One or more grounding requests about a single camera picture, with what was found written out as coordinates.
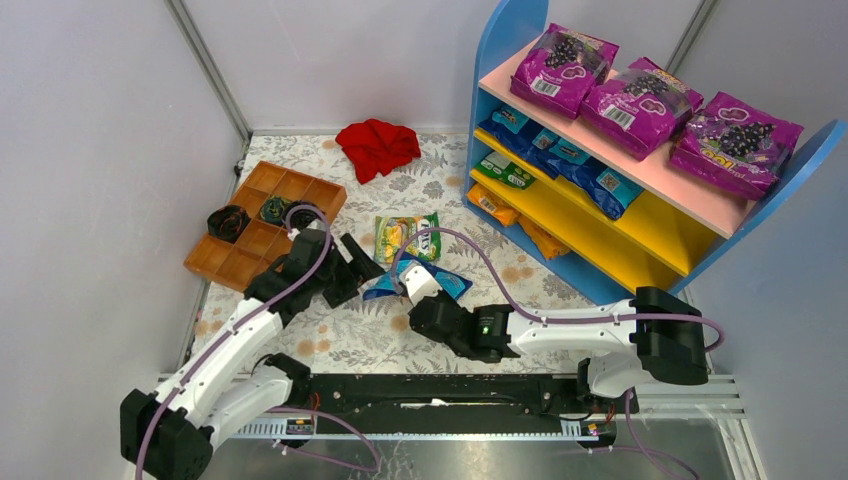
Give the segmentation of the orange mango candy bag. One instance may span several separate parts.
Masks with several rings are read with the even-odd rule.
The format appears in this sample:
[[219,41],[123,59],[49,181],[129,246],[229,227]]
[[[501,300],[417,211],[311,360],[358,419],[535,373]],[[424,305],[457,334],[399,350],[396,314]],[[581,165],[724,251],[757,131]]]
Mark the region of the orange mango candy bag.
[[518,218],[518,224],[545,260],[552,260],[571,252],[571,249],[567,245],[553,237],[526,216],[520,216]]
[[516,209],[479,183],[469,189],[466,197],[472,204],[488,213],[504,227],[516,224],[520,218],[520,213]]

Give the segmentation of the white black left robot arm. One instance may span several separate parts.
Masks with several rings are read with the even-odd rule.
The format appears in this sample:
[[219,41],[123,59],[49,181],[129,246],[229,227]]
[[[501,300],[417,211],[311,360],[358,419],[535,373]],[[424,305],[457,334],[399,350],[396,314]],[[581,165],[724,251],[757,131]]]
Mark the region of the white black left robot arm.
[[273,354],[234,385],[241,365],[316,295],[338,307],[384,274],[351,235],[296,233],[290,251],[256,275],[229,320],[196,355],[154,391],[135,389],[120,405],[120,451],[136,478],[197,479],[213,453],[234,433],[278,406],[318,403],[311,371]]

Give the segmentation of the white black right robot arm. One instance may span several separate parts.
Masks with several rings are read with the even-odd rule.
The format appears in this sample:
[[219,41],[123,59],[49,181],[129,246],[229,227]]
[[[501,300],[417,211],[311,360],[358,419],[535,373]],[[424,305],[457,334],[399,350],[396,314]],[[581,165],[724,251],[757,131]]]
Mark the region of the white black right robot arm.
[[454,354],[499,363],[544,352],[585,350],[582,388],[619,398],[648,383],[697,386],[707,382],[703,317],[655,287],[634,298],[574,310],[487,305],[469,311],[449,294],[420,295],[409,312],[412,330]]

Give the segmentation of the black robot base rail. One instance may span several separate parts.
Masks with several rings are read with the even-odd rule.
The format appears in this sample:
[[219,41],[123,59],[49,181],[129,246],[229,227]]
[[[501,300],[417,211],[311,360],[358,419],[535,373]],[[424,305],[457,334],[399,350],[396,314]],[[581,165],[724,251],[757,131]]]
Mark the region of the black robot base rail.
[[318,435],[534,436],[561,433],[564,421],[639,410],[635,396],[594,396],[570,375],[314,373],[282,353],[260,364],[292,379],[285,404],[306,409]]

